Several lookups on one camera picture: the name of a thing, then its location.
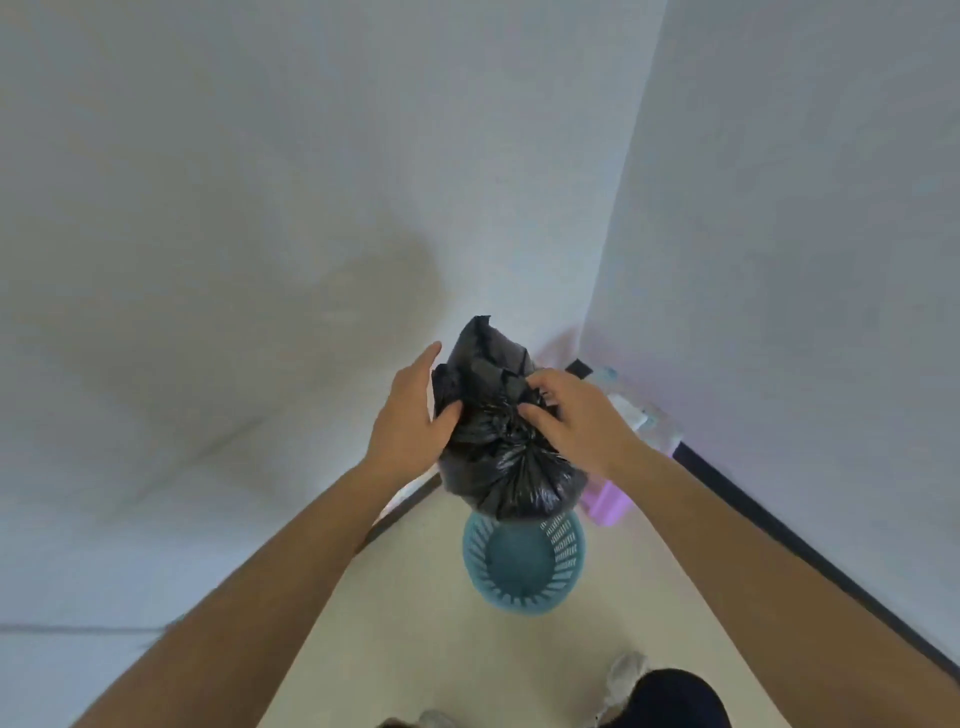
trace hand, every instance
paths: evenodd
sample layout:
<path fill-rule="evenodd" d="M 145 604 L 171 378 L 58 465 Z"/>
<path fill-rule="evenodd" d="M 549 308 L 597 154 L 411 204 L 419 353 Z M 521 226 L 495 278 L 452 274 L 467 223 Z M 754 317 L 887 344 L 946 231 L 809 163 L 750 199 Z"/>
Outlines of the hand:
<path fill-rule="evenodd" d="M 616 480 L 620 465 L 641 441 L 597 387 L 556 369 L 541 369 L 527 383 L 545 392 L 560 406 L 560 419 L 533 404 L 522 404 L 520 415 L 536 427 L 557 451 L 587 473 Z"/>
<path fill-rule="evenodd" d="M 398 489 L 437 462 L 460 420 L 463 404 L 455 401 L 430 422 L 426 388 L 439 341 L 428 346 L 409 367 L 396 373 L 387 403 L 376 422 L 361 465 Z"/>

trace finger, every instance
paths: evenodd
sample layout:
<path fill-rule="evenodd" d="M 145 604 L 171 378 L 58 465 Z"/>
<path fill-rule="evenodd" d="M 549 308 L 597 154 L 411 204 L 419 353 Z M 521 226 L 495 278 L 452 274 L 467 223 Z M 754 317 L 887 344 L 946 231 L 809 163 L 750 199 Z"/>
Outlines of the finger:
<path fill-rule="evenodd" d="M 433 342 L 433 344 L 424 349 L 423 353 L 410 365 L 410 369 L 413 370 L 418 379 L 423 379 L 425 382 L 430 378 L 430 367 L 433 365 L 433 360 L 437 358 L 437 354 L 440 353 L 440 349 L 442 349 L 443 346 L 439 341 Z"/>
<path fill-rule="evenodd" d="M 522 404 L 519 407 L 520 417 L 536 427 L 554 448 L 562 450 L 566 445 L 568 430 L 566 425 L 551 415 L 545 409 L 535 404 Z"/>
<path fill-rule="evenodd" d="M 577 377 L 567 372 L 561 372 L 557 369 L 539 369 L 527 377 L 527 384 L 553 395 L 559 401 L 570 385 L 571 378 L 579 381 Z"/>
<path fill-rule="evenodd" d="M 450 441 L 450 435 L 453 434 L 453 428 L 460 422 L 460 415 L 464 411 L 464 404 L 461 401 L 455 401 L 448 404 L 444 411 L 430 424 L 430 431 L 437 437 L 440 447 L 445 447 Z"/>

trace white wall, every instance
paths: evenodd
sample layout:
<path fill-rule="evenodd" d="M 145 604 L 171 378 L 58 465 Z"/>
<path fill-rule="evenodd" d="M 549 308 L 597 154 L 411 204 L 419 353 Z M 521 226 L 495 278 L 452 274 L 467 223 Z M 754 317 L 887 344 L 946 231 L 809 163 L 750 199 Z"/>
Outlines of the white wall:
<path fill-rule="evenodd" d="M 672 0 L 581 356 L 960 660 L 960 14 Z"/>
<path fill-rule="evenodd" d="M 0 622 L 173 619 L 474 314 L 572 358 L 663 3 L 5 4 Z"/>

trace black baseboard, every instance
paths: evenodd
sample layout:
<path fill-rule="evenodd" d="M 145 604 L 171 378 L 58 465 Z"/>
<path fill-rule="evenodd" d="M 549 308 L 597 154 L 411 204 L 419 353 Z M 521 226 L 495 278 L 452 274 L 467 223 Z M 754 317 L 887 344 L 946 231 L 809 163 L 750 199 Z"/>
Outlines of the black baseboard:
<path fill-rule="evenodd" d="M 587 364 L 580 361 L 580 359 L 574 361 L 566 370 L 579 378 L 584 378 L 593 371 Z M 693 449 L 681 443 L 673 457 L 674 460 L 683 465 L 691 474 L 700 480 L 700 482 L 722 498 L 733 510 L 749 519 L 756 527 L 763 530 L 782 546 L 788 548 L 793 554 L 806 561 L 826 579 L 829 579 L 846 594 L 853 597 L 868 612 L 886 624 L 910 644 L 910 646 L 960 684 L 960 666 L 957 666 L 947 655 L 930 644 L 909 624 L 884 607 L 876 598 L 867 592 L 867 590 L 840 571 L 829 559 L 817 551 L 817 549 L 804 541 L 780 519 L 734 485 Z"/>

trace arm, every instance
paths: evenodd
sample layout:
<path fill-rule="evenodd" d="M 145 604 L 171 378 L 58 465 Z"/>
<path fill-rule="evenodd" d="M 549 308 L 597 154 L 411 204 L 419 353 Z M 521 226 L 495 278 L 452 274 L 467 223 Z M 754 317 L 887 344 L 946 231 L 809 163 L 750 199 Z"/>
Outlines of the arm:
<path fill-rule="evenodd" d="M 390 498 L 425 472 L 460 417 L 430 422 L 433 344 L 400 370 L 364 459 L 172 627 L 75 728 L 254 728 L 353 553 Z"/>
<path fill-rule="evenodd" d="M 599 389 L 553 370 L 528 381 L 553 396 L 561 418 L 530 405 L 521 414 L 571 462 L 634 500 L 791 725 L 955 723 L 960 691 L 946 673 L 644 445 Z"/>

